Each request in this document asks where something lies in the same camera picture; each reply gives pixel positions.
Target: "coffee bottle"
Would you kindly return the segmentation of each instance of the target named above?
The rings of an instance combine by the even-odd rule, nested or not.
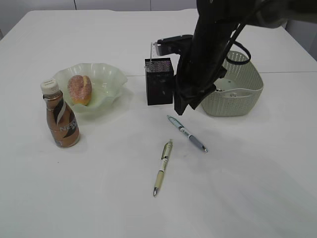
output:
[[[54,79],[41,84],[43,99],[47,106],[47,122],[55,143],[60,147],[69,147],[79,140],[79,129],[74,112],[63,99]]]

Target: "gray plastic basket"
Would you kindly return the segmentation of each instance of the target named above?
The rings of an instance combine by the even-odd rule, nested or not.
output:
[[[228,57],[234,61],[248,59],[237,51],[230,51]],[[244,65],[234,65],[225,60],[223,67],[227,69],[227,74],[214,83],[217,91],[202,101],[203,109],[211,116],[245,115],[256,104],[263,90],[261,76],[251,62]]]

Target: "sugar-coated bun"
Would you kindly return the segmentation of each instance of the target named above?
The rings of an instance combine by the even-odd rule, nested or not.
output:
[[[90,102],[92,86],[88,76],[75,75],[71,77],[67,88],[74,104],[87,105]]]

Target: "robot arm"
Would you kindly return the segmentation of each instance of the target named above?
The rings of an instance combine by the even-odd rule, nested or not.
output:
[[[173,88],[174,109],[195,109],[224,77],[222,63],[246,24],[276,28],[287,19],[317,23],[315,0],[197,0],[194,35],[158,40],[158,55],[180,54]]]

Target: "glass bowl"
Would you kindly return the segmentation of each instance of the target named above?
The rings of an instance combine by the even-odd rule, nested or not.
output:
[[[73,104],[67,85],[72,76],[88,76],[92,83],[92,97],[88,105]],[[106,63],[79,63],[57,72],[55,79],[63,92],[64,100],[78,113],[94,112],[106,108],[121,95],[121,88],[127,82],[120,69]]]

